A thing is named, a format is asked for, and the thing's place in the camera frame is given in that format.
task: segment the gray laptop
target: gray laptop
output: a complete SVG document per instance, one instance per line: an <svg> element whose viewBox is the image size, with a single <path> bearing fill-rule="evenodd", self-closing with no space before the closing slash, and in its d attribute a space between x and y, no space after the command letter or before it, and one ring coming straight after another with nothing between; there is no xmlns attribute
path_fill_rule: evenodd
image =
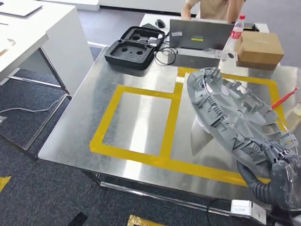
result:
<svg viewBox="0 0 301 226"><path fill-rule="evenodd" d="M233 27L234 24L170 19L169 45L200 50L223 49Z"/></svg>

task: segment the yellow sticker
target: yellow sticker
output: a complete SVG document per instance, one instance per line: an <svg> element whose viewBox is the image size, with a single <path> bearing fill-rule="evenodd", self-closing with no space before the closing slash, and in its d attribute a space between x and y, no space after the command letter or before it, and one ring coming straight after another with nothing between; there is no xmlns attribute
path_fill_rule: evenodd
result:
<svg viewBox="0 0 301 226"><path fill-rule="evenodd" d="M11 179L11 177L0 178L0 192Z"/></svg>
<svg viewBox="0 0 301 226"><path fill-rule="evenodd" d="M127 226L164 226L149 220L142 219L134 215L131 215L128 219Z"/></svg>
<svg viewBox="0 0 301 226"><path fill-rule="evenodd" d="M204 39L200 38L192 38L192 41L203 41Z"/></svg>

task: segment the yellow floor tape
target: yellow floor tape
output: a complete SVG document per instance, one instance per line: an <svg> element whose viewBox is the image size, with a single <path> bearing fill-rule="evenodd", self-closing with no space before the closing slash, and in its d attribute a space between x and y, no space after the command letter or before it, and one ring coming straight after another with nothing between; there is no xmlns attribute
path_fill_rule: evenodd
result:
<svg viewBox="0 0 301 226"><path fill-rule="evenodd" d="M0 192L11 179L11 177L0 178Z"/></svg>
<svg viewBox="0 0 301 226"><path fill-rule="evenodd" d="M196 71L196 69L180 67L178 68L177 77L183 78L185 77L186 73L192 73L194 71ZM238 76L232 74L222 74L222 76L224 78L229 78L232 80L246 81L250 83L266 85L269 91L272 102L275 102L278 99L279 99L279 94L277 89L277 84L272 80ZM98 154L104 154L111 157L115 157L115 158L137 161L144 164L167 169L167 170L177 171L177 172L190 174L202 178L230 183L233 185L247 186L244 180L242 179L241 176L237 172L217 169L217 168L198 165L190 162L170 159L170 156L171 152L171 145L173 142L174 132L177 123L177 113L179 110L180 97L182 95L183 86L183 84L182 82L177 81L175 83L174 90L173 93L167 93L167 92L138 89L134 87L118 85L115 93L112 95L110 102L109 103L107 109L106 110L103 118L100 120L100 125L98 126L98 128L96 130L95 134L91 141L90 143L91 151ZM124 148L103 144L103 140L106 130L108 129L117 105L119 103L119 100L121 99L121 97L124 92L152 96L152 97L167 98L171 100L167 124L165 126L162 143L158 155L138 153ZM285 124L285 119L282 107L279 105L278 108L275 110L278 113L279 119L282 121L284 124ZM260 180L265 183L269 181L269 179L266 178L260 178Z"/></svg>
<svg viewBox="0 0 301 226"><path fill-rule="evenodd" d="M142 219L134 215L131 215L128 219L127 226L164 226L149 220Z"/></svg>

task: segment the gray carpet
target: gray carpet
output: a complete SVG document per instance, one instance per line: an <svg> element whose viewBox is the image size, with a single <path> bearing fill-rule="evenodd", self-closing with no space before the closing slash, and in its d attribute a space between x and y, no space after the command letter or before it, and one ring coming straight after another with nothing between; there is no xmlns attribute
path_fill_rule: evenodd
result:
<svg viewBox="0 0 301 226"><path fill-rule="evenodd" d="M78 16L88 41L112 45L129 27L139 26L144 13L101 8L97 12L78 10Z"/></svg>
<svg viewBox="0 0 301 226"><path fill-rule="evenodd" d="M94 59L100 52L99 48L91 50ZM39 77L47 82L54 80L53 76L25 70L20 70L18 76ZM49 106L62 94L57 89L9 80L0 88L0 109L13 106L41 109ZM68 103L66 100L60 107L29 151L38 154ZM20 144L27 143L47 117L47 113L32 114L22 111L11 111L3 115L8 119L0 126L1 132ZM208 225L203 211L100 188L78 169L43 160L34 162L2 142L0 142L0 150L0 176L11 176L0 193L0 225L67 226L78 212L88 216L84 226L126 226L130 214L169 226ZM207 204L210 201L104 175L101 179L201 204ZM229 208L227 202L220 201L217 204L220 208ZM256 225L247 220L214 214L210 214L210 217L212 225Z"/></svg>
<svg viewBox="0 0 301 226"><path fill-rule="evenodd" d="M246 22L268 24L278 36L284 51L281 65L301 67L300 10L299 0L247 0L242 12Z"/></svg>

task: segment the metal table surface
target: metal table surface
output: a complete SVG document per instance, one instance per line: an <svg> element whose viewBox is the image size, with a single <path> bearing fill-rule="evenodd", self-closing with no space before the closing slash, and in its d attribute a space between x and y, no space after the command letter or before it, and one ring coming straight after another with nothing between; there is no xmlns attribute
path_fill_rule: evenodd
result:
<svg viewBox="0 0 301 226"><path fill-rule="evenodd" d="M109 65L105 52L39 158L193 194L253 200L237 173L235 160L195 125L186 85L192 69L153 62L146 72L138 72ZM220 68L239 75L235 78L268 104L301 84L300 70L294 67L278 65L269 72L226 61ZM277 109L280 118L288 117L287 125L293 125L298 140L299 119L291 110L300 99L301 91L297 91Z"/></svg>

